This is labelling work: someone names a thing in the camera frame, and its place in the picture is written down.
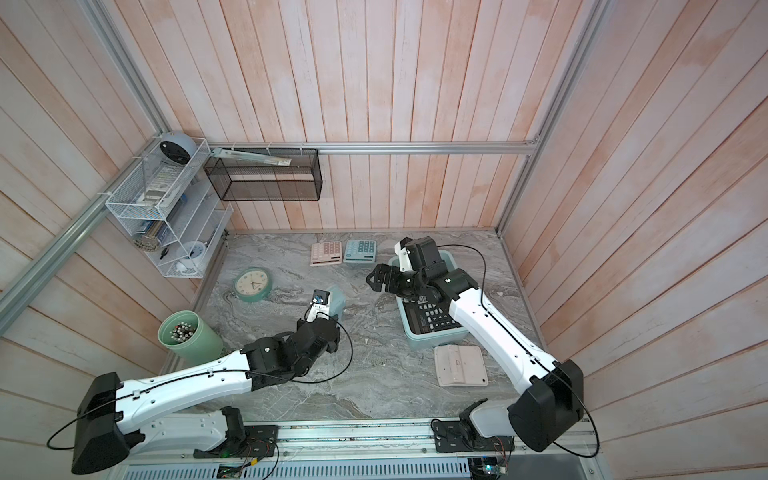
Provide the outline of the upturned light blue calculator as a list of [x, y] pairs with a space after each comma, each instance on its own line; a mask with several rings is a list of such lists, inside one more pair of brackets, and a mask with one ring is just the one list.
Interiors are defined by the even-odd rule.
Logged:
[[346, 296], [338, 285], [332, 285], [328, 288], [328, 315], [341, 321], [346, 307]]

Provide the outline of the small pink calculator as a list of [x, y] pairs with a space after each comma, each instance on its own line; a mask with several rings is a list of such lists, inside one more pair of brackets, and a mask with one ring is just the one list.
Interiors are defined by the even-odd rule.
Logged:
[[342, 262], [343, 251], [340, 241], [318, 242], [310, 248], [310, 265], [313, 267], [338, 265]]

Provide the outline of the black calculator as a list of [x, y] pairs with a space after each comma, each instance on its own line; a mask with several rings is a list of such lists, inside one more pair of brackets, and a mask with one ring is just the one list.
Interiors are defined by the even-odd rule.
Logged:
[[403, 302], [406, 323], [414, 335], [426, 335], [460, 327], [453, 318], [440, 307], [428, 302]]

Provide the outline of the mint green storage box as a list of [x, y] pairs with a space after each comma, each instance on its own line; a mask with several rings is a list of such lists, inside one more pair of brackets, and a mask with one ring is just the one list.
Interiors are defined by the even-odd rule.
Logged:
[[395, 298], [406, 335], [406, 341], [413, 350], [424, 350], [463, 340], [468, 330], [434, 305], [420, 296], [418, 300]]

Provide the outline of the upturned pink calculator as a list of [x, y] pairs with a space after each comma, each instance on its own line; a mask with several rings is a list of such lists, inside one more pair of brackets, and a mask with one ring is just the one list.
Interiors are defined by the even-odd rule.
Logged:
[[486, 387], [488, 375], [478, 346], [442, 345], [434, 349], [435, 369], [441, 387]]

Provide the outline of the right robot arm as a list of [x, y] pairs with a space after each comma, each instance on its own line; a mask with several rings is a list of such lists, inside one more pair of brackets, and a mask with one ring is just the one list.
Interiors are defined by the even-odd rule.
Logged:
[[375, 292], [400, 299], [425, 299], [461, 324], [490, 354], [518, 394], [515, 401], [480, 400], [460, 415], [466, 443], [517, 437], [542, 453], [582, 419], [593, 417], [584, 402], [584, 374], [572, 360], [561, 362], [526, 337], [486, 295], [486, 280], [451, 269], [429, 236], [403, 238], [396, 265], [380, 263], [367, 275]]

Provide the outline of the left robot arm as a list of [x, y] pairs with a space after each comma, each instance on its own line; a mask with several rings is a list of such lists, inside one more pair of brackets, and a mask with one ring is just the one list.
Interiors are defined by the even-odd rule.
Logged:
[[111, 372], [96, 377], [75, 418], [71, 472], [107, 470], [131, 454], [190, 447], [202, 453], [241, 453], [246, 432], [238, 410], [224, 408], [212, 422], [184, 427], [171, 415], [219, 397], [255, 392], [286, 383], [304, 383], [317, 359], [337, 351], [348, 334], [337, 317], [320, 314], [299, 320], [293, 332], [258, 339], [211, 362], [139, 380]]

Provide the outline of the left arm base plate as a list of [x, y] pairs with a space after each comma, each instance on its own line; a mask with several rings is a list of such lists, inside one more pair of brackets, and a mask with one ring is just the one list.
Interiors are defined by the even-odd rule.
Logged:
[[217, 458], [264, 458], [276, 453], [279, 427], [277, 425], [255, 425], [236, 427], [227, 431], [224, 441], [211, 450]]

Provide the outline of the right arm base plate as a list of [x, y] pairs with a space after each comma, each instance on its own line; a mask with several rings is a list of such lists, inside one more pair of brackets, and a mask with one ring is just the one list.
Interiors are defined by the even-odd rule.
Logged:
[[481, 437], [469, 423], [460, 420], [432, 419], [430, 428], [438, 453], [486, 451], [510, 453], [515, 450], [513, 437]]

